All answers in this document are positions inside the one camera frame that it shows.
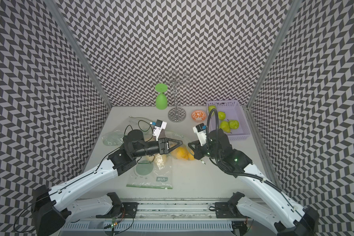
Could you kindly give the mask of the zip bag with orange fruit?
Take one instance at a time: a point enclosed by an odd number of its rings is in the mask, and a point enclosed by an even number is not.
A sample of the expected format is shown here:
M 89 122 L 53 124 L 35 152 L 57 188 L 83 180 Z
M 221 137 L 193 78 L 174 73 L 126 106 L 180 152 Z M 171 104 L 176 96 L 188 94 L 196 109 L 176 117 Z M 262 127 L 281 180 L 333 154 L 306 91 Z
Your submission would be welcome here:
M 188 143 L 191 142 L 187 137 L 175 133 L 173 131 L 165 131 L 167 138 L 174 140 L 180 140 L 183 144 L 173 150 L 171 153 L 167 154 L 169 157 L 181 160 L 181 161 L 197 161 L 194 158 L 194 151 L 188 147 Z

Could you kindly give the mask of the green pear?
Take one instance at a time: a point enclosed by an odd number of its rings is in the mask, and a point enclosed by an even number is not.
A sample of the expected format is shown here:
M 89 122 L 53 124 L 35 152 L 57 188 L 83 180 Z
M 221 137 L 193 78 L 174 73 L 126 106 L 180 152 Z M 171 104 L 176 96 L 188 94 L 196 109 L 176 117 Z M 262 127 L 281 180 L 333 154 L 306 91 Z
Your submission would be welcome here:
M 210 113 L 211 110 L 213 110 L 213 109 L 216 109 L 216 106 L 214 106 L 214 105 L 208 106 L 208 112 L 209 112 L 209 113 Z
M 222 121 L 219 125 L 219 128 L 226 133 L 231 133 L 230 125 L 227 121 Z
M 226 113 L 225 112 L 218 112 L 218 118 L 223 121 L 226 119 Z
M 230 121 L 228 121 L 228 123 L 229 123 L 230 129 L 233 129 L 233 130 L 238 129 L 240 126 L 240 123 L 237 120 L 230 120 Z

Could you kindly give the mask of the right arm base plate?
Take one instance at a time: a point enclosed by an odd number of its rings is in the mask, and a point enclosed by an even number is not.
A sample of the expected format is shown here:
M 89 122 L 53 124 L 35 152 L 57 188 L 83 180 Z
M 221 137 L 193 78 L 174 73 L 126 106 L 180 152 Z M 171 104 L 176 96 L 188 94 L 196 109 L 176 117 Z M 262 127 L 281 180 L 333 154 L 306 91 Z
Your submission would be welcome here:
M 246 219 L 239 210 L 228 202 L 214 203 L 216 218 L 219 219 Z

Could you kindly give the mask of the zip bag with green pears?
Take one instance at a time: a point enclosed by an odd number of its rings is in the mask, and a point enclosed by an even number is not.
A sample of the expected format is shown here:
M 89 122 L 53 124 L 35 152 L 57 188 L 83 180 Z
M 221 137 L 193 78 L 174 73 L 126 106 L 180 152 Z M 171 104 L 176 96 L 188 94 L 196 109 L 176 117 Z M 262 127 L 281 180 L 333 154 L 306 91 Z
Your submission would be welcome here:
M 123 138 L 130 131 L 138 129 L 144 135 L 145 141 L 152 139 L 152 121 L 143 117 L 128 117 L 119 125 L 115 126 L 110 132 L 102 136 L 105 146 L 120 146 Z

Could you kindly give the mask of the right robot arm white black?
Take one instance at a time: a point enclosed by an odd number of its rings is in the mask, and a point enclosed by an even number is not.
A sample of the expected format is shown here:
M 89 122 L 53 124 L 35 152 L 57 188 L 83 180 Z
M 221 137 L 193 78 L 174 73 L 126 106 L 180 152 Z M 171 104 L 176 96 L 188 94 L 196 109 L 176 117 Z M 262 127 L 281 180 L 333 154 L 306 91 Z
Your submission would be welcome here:
M 215 118 L 215 129 L 209 130 L 211 118 Z M 223 173 L 248 185 L 267 206 L 263 206 L 236 192 L 228 200 L 229 211 L 250 217 L 267 227 L 278 236 L 313 236 L 318 225 L 319 214 L 310 206 L 302 206 L 285 194 L 264 174 L 244 152 L 234 149 L 228 136 L 219 127 L 218 111 L 211 109 L 207 124 L 194 127 L 198 140 L 188 146 L 197 160 L 208 157 Z

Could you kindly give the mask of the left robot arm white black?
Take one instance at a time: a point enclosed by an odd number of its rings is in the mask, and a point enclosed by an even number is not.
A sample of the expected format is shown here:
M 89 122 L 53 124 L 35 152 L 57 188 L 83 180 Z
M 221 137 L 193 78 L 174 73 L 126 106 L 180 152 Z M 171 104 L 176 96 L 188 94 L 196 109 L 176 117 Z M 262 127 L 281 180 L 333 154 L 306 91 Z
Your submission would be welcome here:
M 137 158 L 168 154 L 181 146 L 181 140 L 160 138 L 145 141 L 143 132 L 135 129 L 124 136 L 123 144 L 104 157 L 96 167 L 62 184 L 33 191 L 31 216 L 39 236 L 50 236 L 64 224 L 88 217 L 113 218 L 123 213 L 124 207 L 114 192 L 94 199 L 79 198 L 96 186 L 116 178 L 137 164 Z

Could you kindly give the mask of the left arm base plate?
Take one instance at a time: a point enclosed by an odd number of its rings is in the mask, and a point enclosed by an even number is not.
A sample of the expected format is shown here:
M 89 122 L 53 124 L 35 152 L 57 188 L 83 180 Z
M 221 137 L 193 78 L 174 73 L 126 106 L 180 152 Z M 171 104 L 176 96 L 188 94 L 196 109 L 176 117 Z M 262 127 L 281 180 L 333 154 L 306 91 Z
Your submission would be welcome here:
M 125 202 L 122 204 L 114 204 L 109 210 L 106 218 L 135 218 L 138 211 L 138 202 Z

